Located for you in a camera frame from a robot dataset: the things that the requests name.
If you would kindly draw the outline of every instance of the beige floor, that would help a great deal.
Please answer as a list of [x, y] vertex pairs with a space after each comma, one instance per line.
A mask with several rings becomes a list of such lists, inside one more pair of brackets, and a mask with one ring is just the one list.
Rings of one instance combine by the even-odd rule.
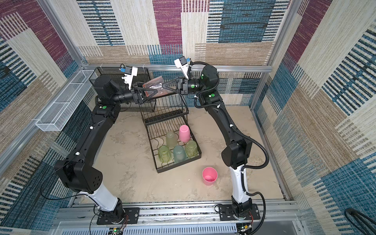
[[[252, 114], [246, 106], [228, 106], [229, 114], [246, 135], [261, 142]], [[167, 202], [230, 200], [230, 172], [220, 153], [226, 147], [212, 117], [204, 109], [189, 108], [188, 123], [202, 150], [202, 158], [163, 173], [157, 173], [144, 124], [139, 113], [122, 112], [107, 133], [94, 167], [103, 181], [123, 202]], [[265, 157], [252, 146], [249, 165], [259, 165]], [[202, 170], [214, 167], [214, 185], [202, 183]], [[269, 164], [261, 170], [247, 170], [249, 191], [260, 191], [266, 199], [282, 199], [275, 174]]]

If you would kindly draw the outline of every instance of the white arm segment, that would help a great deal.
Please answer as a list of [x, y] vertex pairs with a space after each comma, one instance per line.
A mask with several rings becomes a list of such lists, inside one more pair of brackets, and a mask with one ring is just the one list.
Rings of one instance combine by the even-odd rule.
[[[229, 167], [230, 173], [231, 173], [231, 181], [232, 181], [232, 197], [235, 199], [237, 203], [243, 203], [248, 201], [249, 196], [243, 191], [243, 188], [241, 186], [241, 174], [240, 174], [240, 169], [242, 166], [238, 166], [236, 170], [234, 168]], [[246, 190], [248, 190], [247, 186], [247, 176], [246, 172], [244, 171], [244, 186]]]
[[80, 194], [86, 194], [100, 207], [102, 211], [113, 211], [118, 202], [117, 197], [112, 195], [110, 191], [106, 188], [103, 182], [100, 184], [99, 188], [94, 191], [93, 194], [88, 194], [87, 192], [81, 191]]

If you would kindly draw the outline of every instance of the white bracket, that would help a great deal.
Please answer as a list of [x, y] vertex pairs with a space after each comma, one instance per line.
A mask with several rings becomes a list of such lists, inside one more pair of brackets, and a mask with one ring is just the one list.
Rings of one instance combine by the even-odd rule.
[[130, 74], [127, 74], [127, 72], [126, 72], [124, 74], [124, 77], [121, 77], [121, 79], [124, 79], [124, 83], [128, 84], [129, 90], [130, 90], [130, 87], [132, 85], [133, 76], [137, 76], [137, 71], [138, 71], [137, 67], [132, 67]]
[[180, 68], [180, 69], [182, 70], [182, 72], [183, 72], [183, 74], [184, 74], [184, 77], [185, 77], [186, 79], [188, 79], [188, 67], [189, 67], [189, 63], [190, 63], [190, 61], [191, 61], [190, 58], [185, 59], [184, 56], [183, 56], [183, 57], [180, 57], [179, 59], [174, 60], [175, 66], [176, 66], [177, 68]]

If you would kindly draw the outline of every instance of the translucent cup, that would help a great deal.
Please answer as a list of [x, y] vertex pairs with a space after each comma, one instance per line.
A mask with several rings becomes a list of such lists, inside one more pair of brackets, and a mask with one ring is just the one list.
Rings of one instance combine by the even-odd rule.
[[188, 142], [191, 139], [191, 132], [187, 125], [181, 125], [179, 128], [179, 139], [183, 142]]
[[158, 149], [158, 158], [161, 163], [168, 163], [171, 161], [171, 152], [168, 146], [162, 145]]
[[197, 143], [194, 140], [188, 141], [188, 143], [185, 145], [185, 152], [187, 153], [187, 157], [193, 158], [198, 153], [199, 150], [197, 149]]
[[185, 154], [183, 146], [177, 145], [174, 148], [174, 161], [175, 163], [187, 160], [187, 155]]
[[167, 146], [172, 149], [173, 147], [177, 146], [177, 138], [174, 132], [168, 132], [166, 135], [166, 144]]

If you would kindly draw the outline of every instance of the pink plastic cup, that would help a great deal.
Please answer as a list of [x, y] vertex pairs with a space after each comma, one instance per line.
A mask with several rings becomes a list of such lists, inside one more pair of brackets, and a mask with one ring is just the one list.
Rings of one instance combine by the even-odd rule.
[[187, 125], [182, 125], [179, 128], [179, 139], [183, 142], [188, 142], [191, 139], [191, 132]]
[[217, 171], [212, 167], [206, 167], [202, 171], [202, 178], [205, 185], [212, 185], [218, 178]]

